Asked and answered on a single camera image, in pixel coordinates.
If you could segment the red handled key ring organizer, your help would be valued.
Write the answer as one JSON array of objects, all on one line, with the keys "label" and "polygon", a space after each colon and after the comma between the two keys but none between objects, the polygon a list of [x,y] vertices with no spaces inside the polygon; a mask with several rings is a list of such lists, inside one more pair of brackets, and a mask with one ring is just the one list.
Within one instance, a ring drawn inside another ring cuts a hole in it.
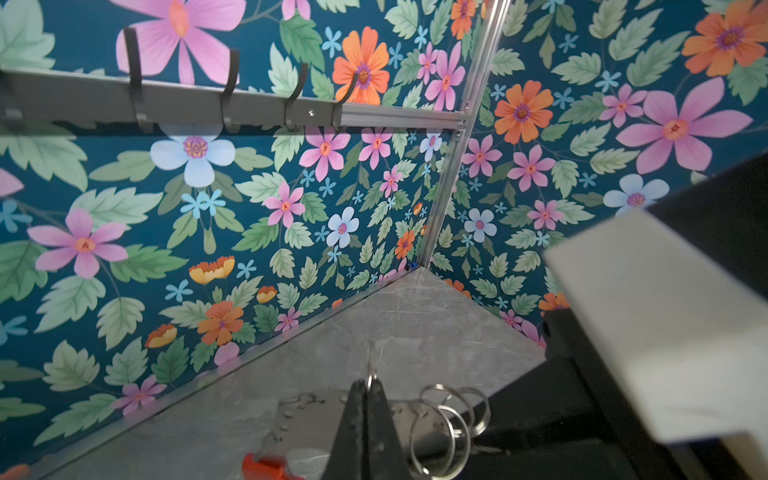
[{"label": "red handled key ring organizer", "polygon": [[[381,382],[369,357],[359,380],[366,384],[371,378]],[[350,387],[280,401],[260,447],[242,461],[243,478],[321,479]],[[413,400],[387,400],[410,479],[456,478],[469,461],[474,440],[491,420],[487,396],[472,387],[435,383],[423,387]]]}]

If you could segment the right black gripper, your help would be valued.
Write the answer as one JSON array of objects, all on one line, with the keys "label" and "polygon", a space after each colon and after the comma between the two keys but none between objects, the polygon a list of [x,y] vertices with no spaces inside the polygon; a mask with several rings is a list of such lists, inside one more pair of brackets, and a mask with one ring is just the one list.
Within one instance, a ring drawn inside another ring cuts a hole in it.
[{"label": "right black gripper", "polygon": [[[757,156],[647,211],[767,303],[767,159]],[[568,300],[547,313],[546,359],[490,399],[480,479],[755,479],[719,438],[654,441]]]}]

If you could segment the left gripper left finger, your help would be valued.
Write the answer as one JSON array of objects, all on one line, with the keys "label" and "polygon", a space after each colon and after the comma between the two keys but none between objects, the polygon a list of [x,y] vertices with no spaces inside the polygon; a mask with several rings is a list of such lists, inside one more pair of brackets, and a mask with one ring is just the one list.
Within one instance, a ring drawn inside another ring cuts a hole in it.
[{"label": "left gripper left finger", "polygon": [[322,480],[368,478],[366,432],[367,389],[363,380],[352,383]]}]

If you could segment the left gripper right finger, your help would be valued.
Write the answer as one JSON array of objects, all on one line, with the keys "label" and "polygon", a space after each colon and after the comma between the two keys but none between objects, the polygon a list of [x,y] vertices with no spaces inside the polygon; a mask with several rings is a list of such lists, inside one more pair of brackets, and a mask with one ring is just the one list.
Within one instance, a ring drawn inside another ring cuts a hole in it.
[{"label": "left gripper right finger", "polygon": [[377,378],[366,381],[365,478],[372,480],[411,478],[383,384]]}]

